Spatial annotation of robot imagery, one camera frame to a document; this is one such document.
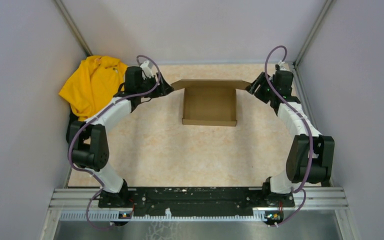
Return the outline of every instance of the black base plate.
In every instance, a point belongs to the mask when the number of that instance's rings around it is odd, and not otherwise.
[[[292,194],[282,197],[284,208],[294,207]],[[268,201],[261,187],[129,187],[128,201],[99,199],[99,207],[132,207],[137,217],[165,216],[170,208],[173,217],[251,216],[255,207],[277,207]]]

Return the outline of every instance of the robotic arm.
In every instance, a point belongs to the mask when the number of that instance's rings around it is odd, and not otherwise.
[[[309,154],[312,154],[312,163],[306,182],[320,183],[330,179],[333,162],[334,140],[330,136],[322,135],[311,124],[304,114],[301,103],[296,96],[291,96],[293,74],[283,67],[283,62],[276,65],[275,74],[269,78],[278,93],[293,106],[301,116],[298,116],[287,104],[281,102],[268,85],[266,75],[262,72],[258,78],[250,84],[246,91],[257,97],[264,103],[270,101],[270,106],[276,115],[285,123],[289,133],[293,136],[292,146],[286,162],[286,170],[280,174],[269,177],[263,184],[264,199],[287,199],[291,196],[291,189],[304,180],[308,166]],[[103,183],[101,196],[111,202],[113,207],[122,207],[128,201],[128,186],[126,181],[117,175],[116,171],[108,164],[109,148],[107,132],[124,117],[133,112],[142,103],[142,98],[158,98],[168,95],[174,89],[160,75],[157,87],[147,95],[135,96],[120,100],[123,97],[137,95],[150,91],[157,84],[150,63],[145,61],[141,66],[130,66],[125,74],[125,83],[119,88],[119,92],[105,107],[95,116],[84,122],[75,121],[70,125],[69,139],[72,141],[75,134],[91,122],[74,141],[72,162],[79,168],[88,170],[96,175]],[[309,136],[303,125],[303,120],[309,125],[314,142],[313,152],[309,153]]]

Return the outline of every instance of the yellow jacket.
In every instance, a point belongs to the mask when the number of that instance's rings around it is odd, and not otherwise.
[[[89,56],[65,82],[59,95],[84,121],[104,108],[124,82],[127,65],[110,56]]]

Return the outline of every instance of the brown box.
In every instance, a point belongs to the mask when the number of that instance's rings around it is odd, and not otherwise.
[[[184,125],[230,126],[237,124],[236,89],[250,83],[242,80],[182,79],[171,84],[184,89]]]

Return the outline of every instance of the gray wall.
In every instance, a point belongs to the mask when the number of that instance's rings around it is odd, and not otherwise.
[[[362,239],[384,239],[384,1],[337,1],[299,70]]]
[[[295,60],[324,0],[64,0],[94,54],[135,64],[261,63],[289,47]],[[273,54],[272,61],[283,57]]]
[[[51,0],[0,1],[0,240],[40,235],[69,167],[58,91],[83,58]]]

